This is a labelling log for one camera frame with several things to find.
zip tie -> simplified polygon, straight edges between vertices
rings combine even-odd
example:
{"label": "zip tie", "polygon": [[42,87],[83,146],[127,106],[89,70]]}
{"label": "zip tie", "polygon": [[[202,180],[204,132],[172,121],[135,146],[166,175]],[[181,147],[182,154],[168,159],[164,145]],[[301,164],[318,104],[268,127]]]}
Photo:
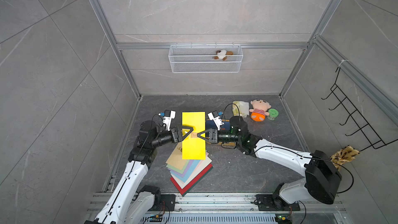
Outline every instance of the zip tie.
{"label": "zip tie", "polygon": [[340,67],[340,65],[341,65],[343,62],[345,62],[345,61],[349,61],[349,60],[344,60],[344,59],[341,59],[341,62],[340,62],[340,64],[339,64],[339,66],[338,66],[338,67]]}

wire basket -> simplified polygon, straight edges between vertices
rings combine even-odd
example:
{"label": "wire basket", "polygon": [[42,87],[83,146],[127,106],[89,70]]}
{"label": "wire basket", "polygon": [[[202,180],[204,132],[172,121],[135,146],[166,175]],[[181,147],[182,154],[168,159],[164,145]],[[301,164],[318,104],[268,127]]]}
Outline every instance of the wire basket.
{"label": "wire basket", "polygon": [[[227,59],[214,59],[218,50],[232,51]],[[172,45],[169,50],[173,73],[236,73],[243,53],[240,45]]]}

plush doll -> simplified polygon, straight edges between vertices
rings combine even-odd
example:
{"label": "plush doll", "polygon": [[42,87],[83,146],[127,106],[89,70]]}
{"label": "plush doll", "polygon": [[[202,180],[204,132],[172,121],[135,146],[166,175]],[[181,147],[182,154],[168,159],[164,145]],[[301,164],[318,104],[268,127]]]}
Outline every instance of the plush doll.
{"label": "plush doll", "polygon": [[228,57],[227,56],[232,56],[234,53],[232,51],[226,51],[226,50],[218,50],[217,51],[217,56],[213,57],[214,59],[222,59],[225,61]]}
{"label": "plush doll", "polygon": [[264,100],[254,100],[250,103],[253,105],[254,108],[249,109],[249,112],[251,112],[251,118],[254,121],[264,121],[266,116],[269,115],[269,112],[267,112],[267,110],[271,108],[271,105]]}

black wire rack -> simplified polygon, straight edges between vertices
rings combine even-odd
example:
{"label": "black wire rack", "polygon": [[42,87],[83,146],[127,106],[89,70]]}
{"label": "black wire rack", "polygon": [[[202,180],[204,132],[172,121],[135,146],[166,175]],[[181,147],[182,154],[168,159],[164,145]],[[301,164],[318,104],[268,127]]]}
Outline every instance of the black wire rack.
{"label": "black wire rack", "polygon": [[[365,117],[361,114],[361,112],[358,110],[358,108],[357,108],[357,107],[352,103],[352,101],[346,96],[346,94],[343,92],[343,90],[341,90],[341,88],[336,84],[337,78],[339,77],[340,69],[341,69],[341,68],[338,67],[338,68],[336,69],[336,71],[335,71],[335,72],[337,72],[337,76],[336,76],[336,80],[334,81],[333,86],[330,88],[330,90],[331,90],[330,94],[329,94],[326,98],[321,98],[321,99],[326,100],[327,98],[329,98],[329,96],[331,96],[331,95],[333,94],[333,95],[336,97],[336,99],[339,101],[339,104],[338,104],[335,108],[333,108],[333,109],[330,109],[330,108],[329,108],[329,110],[333,111],[333,110],[336,109],[338,106],[342,105],[342,106],[344,107],[344,109],[346,110],[346,112],[348,113],[348,117],[347,117],[346,121],[344,122],[344,124],[341,124],[341,123],[339,123],[339,124],[340,124],[341,126],[343,126],[343,125],[345,125],[345,124],[347,123],[348,119],[351,118],[351,119],[354,121],[354,123],[356,124],[356,126],[358,127],[358,129],[357,129],[355,132],[353,132],[353,133],[351,133],[351,134],[349,134],[349,135],[347,135],[347,134],[345,134],[345,135],[346,135],[346,136],[352,136],[352,135],[354,135],[355,133],[357,133],[357,132],[359,132],[359,131],[362,132],[362,134],[365,136],[366,140],[368,140],[368,142],[369,142],[370,145],[367,146],[367,147],[365,147],[365,148],[363,148],[363,149],[361,150],[361,152],[364,151],[364,150],[366,150],[366,149],[369,148],[369,147],[373,147],[374,149],[378,149],[378,148],[384,147],[384,146],[386,146],[386,145],[388,145],[388,144],[391,144],[391,143],[397,141],[398,139],[396,139],[396,140],[394,140],[394,141],[391,141],[391,142],[388,142],[388,143],[384,142],[384,140],[379,136],[379,134],[377,134],[377,132],[373,129],[373,127],[369,124],[369,122],[368,122],[368,121],[365,119]],[[341,92],[341,94],[344,95],[344,98],[343,98],[342,100],[340,100],[340,98],[337,97],[337,95],[335,94],[336,89],[338,89],[338,90]],[[352,111],[352,112],[348,111],[347,107],[344,105],[344,102],[347,102],[347,104],[348,104],[348,103],[351,103],[351,105],[354,107],[355,110]],[[360,115],[360,117],[365,121],[365,124],[364,124],[362,127],[359,126],[357,120],[353,117],[353,114],[354,114],[355,112],[357,112],[357,113]],[[374,143],[373,143],[373,142],[370,141],[369,137],[368,137],[368,136],[365,134],[365,132],[363,131],[365,127],[367,127],[368,130],[370,130],[370,131],[372,131],[372,132],[374,132],[374,133],[376,134],[377,138],[379,139],[377,142],[374,142]]]}

light blue paper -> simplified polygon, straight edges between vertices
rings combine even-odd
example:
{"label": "light blue paper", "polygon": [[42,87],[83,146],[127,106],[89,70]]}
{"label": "light blue paper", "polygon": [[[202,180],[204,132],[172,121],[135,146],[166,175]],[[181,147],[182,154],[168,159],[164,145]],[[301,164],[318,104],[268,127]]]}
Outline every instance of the light blue paper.
{"label": "light blue paper", "polygon": [[196,167],[198,166],[200,161],[202,161],[202,160],[194,160],[191,167],[189,167],[189,169],[184,177],[177,175],[176,172],[173,170],[171,170],[170,173],[172,173],[175,177],[180,179],[182,182],[186,182],[188,180],[188,178],[192,175],[193,171],[196,169]]}

